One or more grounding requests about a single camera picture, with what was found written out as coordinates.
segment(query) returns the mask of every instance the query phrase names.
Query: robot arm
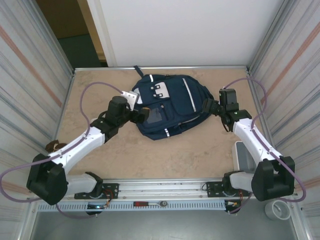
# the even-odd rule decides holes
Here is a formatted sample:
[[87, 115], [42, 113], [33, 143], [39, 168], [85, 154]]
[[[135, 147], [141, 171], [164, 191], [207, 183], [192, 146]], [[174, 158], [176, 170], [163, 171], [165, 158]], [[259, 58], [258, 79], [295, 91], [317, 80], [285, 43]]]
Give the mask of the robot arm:
[[91, 196], [98, 197], [102, 193], [103, 184], [100, 177], [92, 172], [71, 176], [68, 173], [84, 156], [115, 136], [125, 123], [143, 123], [148, 118], [148, 108], [142, 108], [139, 112], [134, 110], [138, 98], [137, 93], [124, 91], [121, 96], [114, 96], [109, 102], [108, 110], [90, 124], [88, 132], [48, 156], [37, 155], [33, 162], [56, 158], [31, 167], [27, 188], [50, 205], [57, 204], [65, 195], [76, 193], [90, 193]]
[[269, 154], [265, 146], [294, 172], [293, 159], [290, 156], [284, 157], [276, 151], [254, 125], [253, 130], [265, 146], [256, 138], [251, 127], [252, 117], [246, 110], [239, 110], [234, 89], [221, 89], [219, 98], [220, 101], [207, 99], [203, 103], [203, 111], [221, 117], [224, 127], [227, 126], [229, 132], [234, 132], [242, 140], [257, 166], [254, 174], [243, 171], [225, 173], [223, 177], [225, 191], [246, 190], [253, 193], [259, 201], [292, 195], [294, 177]]

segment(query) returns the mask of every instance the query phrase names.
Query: speckled tabletop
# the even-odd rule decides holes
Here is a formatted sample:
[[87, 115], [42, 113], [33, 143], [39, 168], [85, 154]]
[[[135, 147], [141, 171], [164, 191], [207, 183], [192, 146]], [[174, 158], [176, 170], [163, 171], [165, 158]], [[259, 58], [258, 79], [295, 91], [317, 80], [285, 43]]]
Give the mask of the speckled tabletop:
[[[184, 74], [206, 86], [215, 99], [219, 89], [246, 76], [244, 68], [146, 69], [144, 74]], [[79, 99], [86, 85], [100, 81], [130, 91], [140, 76], [135, 70], [98, 69], [78, 71], [61, 123], [58, 139], [69, 143], [86, 130], [79, 112]], [[240, 109], [257, 114], [247, 81], [232, 86], [236, 89]], [[103, 85], [94, 85], [86, 92], [83, 109], [89, 119], [108, 109], [109, 101], [118, 93]], [[131, 122], [103, 146], [81, 160], [71, 175], [91, 171], [101, 178], [207, 178], [222, 177], [234, 169], [232, 146], [239, 140], [226, 132], [219, 117], [211, 116], [200, 125], [170, 138], [153, 141], [143, 136]]]

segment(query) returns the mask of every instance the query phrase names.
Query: metal wall panel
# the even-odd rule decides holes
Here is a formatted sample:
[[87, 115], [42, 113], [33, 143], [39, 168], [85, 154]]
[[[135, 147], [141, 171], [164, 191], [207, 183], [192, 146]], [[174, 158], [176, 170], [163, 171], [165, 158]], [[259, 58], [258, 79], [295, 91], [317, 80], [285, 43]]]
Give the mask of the metal wall panel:
[[[296, 163], [302, 202], [314, 238], [320, 236], [320, 1], [290, 1], [264, 53], [252, 64], [267, 90], [266, 122], [275, 147]], [[256, 86], [261, 104], [266, 102]]]
[[[32, 162], [54, 137], [73, 73], [32, 0], [0, 1], [0, 172]], [[4, 177], [25, 198], [29, 169]], [[17, 239], [27, 204], [0, 195], [0, 239]]]

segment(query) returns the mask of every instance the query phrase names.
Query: backpack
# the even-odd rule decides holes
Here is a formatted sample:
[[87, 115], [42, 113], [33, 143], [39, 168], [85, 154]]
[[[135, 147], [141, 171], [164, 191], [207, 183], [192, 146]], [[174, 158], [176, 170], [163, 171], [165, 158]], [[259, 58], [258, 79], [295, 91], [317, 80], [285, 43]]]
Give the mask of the backpack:
[[149, 108], [148, 119], [137, 123], [140, 132], [152, 140], [169, 138], [202, 123], [210, 113], [202, 111], [205, 99], [214, 99], [209, 90], [188, 75], [144, 75], [132, 91], [139, 94], [134, 109]]

